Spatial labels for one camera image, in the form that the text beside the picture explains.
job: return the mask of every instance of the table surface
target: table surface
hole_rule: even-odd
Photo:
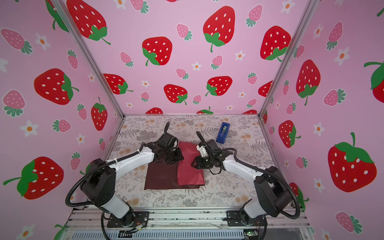
[[[141,142],[156,141],[170,121],[168,132],[180,141],[198,144],[196,131],[207,140],[216,139],[222,122],[230,125],[221,148],[236,148],[237,156],[261,167],[273,166],[258,119],[254,115],[144,115],[126,116],[111,158],[125,156],[140,147]],[[256,190],[234,173],[222,171],[212,175],[204,170],[205,186],[199,189],[144,190],[148,164],[142,165],[116,183],[116,194],[132,207],[215,207],[241,206],[255,199]]]

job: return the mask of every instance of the white flower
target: white flower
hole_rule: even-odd
[[[7,64],[8,64],[7,60],[0,58],[0,71],[3,71],[6,73],[7,70],[5,69],[5,65],[7,65]]]
[[[117,9],[120,9],[120,8],[122,8],[124,10],[126,9],[124,3],[126,3],[127,0],[113,0],[113,1],[116,3]]]
[[[239,98],[244,98],[246,95],[246,93],[244,93],[244,91],[242,91],[241,93],[239,93]]]
[[[285,160],[285,161],[284,161],[284,167],[286,167],[286,168],[288,169],[289,166],[290,166],[290,165],[289,165],[289,163],[288,163],[288,160]]]
[[[339,66],[343,64],[344,60],[349,59],[349,54],[347,54],[348,51],[349,51],[349,47],[344,49],[344,51],[342,49],[339,49],[338,56],[334,60],[335,62],[339,62]]]
[[[28,137],[30,134],[37,135],[36,129],[39,127],[39,125],[34,124],[32,125],[31,121],[26,122],[26,126],[21,126],[20,129],[25,131],[25,136]]]
[[[88,77],[91,83],[95,83],[95,76],[93,75],[93,73],[89,74]]]
[[[321,31],[323,30],[323,26],[321,26],[321,24],[319,23],[319,26],[317,26],[317,28],[315,30],[313,30],[313,39],[315,38],[319,38],[320,37],[320,33]]]
[[[342,3],[343,3],[343,1],[344,1],[344,0],[336,0],[335,4],[339,4],[339,6],[341,6]]]
[[[332,240],[330,237],[329,237],[329,232],[328,231],[324,231],[323,229],[321,229],[321,232],[323,233],[321,235],[321,238],[324,239],[324,240]]]
[[[51,45],[47,42],[47,37],[46,36],[40,36],[40,34],[36,33],[36,43],[37,44],[40,44],[41,47],[46,50],[47,48],[49,48]]]
[[[319,137],[321,137],[321,132],[323,132],[325,130],[323,127],[321,127],[321,122],[317,125],[314,124],[313,127],[314,127],[313,134],[317,133],[317,135],[319,135]]]
[[[81,133],[79,133],[79,137],[76,138],[79,145],[84,143],[84,138],[85,138],[85,136],[83,136],[83,135],[81,135]]]
[[[321,184],[321,179],[316,180],[316,178],[314,178],[313,180],[314,180],[313,187],[316,188],[317,190],[319,190],[319,192],[321,193],[321,190],[325,189],[324,185]]]
[[[245,56],[245,53],[243,53],[243,50],[240,50],[240,52],[235,53],[235,56],[236,56],[235,60],[239,59],[240,61],[242,61],[243,57]]]
[[[195,64],[192,64],[192,67],[193,67],[193,70],[197,70],[197,71],[200,71],[200,67],[201,67],[201,64],[199,64],[198,62],[196,62]]]
[[[35,227],[35,225],[33,224],[32,226],[28,227],[28,226],[24,226],[23,227],[23,231],[22,233],[20,233],[19,235],[17,235],[16,239],[17,240],[25,240],[27,239],[28,237],[31,237],[33,236],[33,228]]]
[[[148,83],[148,81],[141,81],[141,85],[144,86],[145,88],[147,88],[148,86],[150,86],[150,84]]]
[[[75,193],[72,194],[71,199],[70,199],[70,202],[74,202],[74,201],[76,201],[76,195],[77,195],[77,192],[75,192]]]
[[[283,8],[281,9],[280,13],[283,13],[283,12],[289,13],[291,7],[293,7],[295,3],[293,3],[292,0],[288,0],[286,2],[283,2],[282,5],[283,5]]]

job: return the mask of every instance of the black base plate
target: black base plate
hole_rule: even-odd
[[[245,225],[241,220],[240,220],[240,211],[227,211],[227,218],[231,218],[234,220],[228,220],[228,226],[230,227],[249,227],[248,225]],[[250,226],[264,226],[266,221],[263,219],[263,216],[258,216],[256,217],[257,222],[259,225],[257,225],[257,222]]]
[[[148,219],[149,219],[149,212],[134,212],[136,215],[137,220],[143,224],[143,227],[146,227],[148,224]],[[108,221],[107,227],[127,227],[127,228],[134,228],[137,227],[138,224],[136,224],[134,221],[129,225],[129,226],[123,226],[118,223],[119,219],[116,218],[114,215],[111,214],[111,220]]]

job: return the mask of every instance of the blue object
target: blue object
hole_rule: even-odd
[[[223,122],[220,127],[220,131],[218,132],[216,142],[224,143],[227,138],[227,134],[229,131],[229,123]]]

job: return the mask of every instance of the strawberry wallpaper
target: strawberry wallpaper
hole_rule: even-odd
[[[6,1],[0,33],[2,238],[57,240],[119,118],[50,1]]]
[[[317,239],[382,238],[383,7],[321,1],[264,117]]]
[[[66,5],[126,114],[241,114],[260,111],[307,2]]]

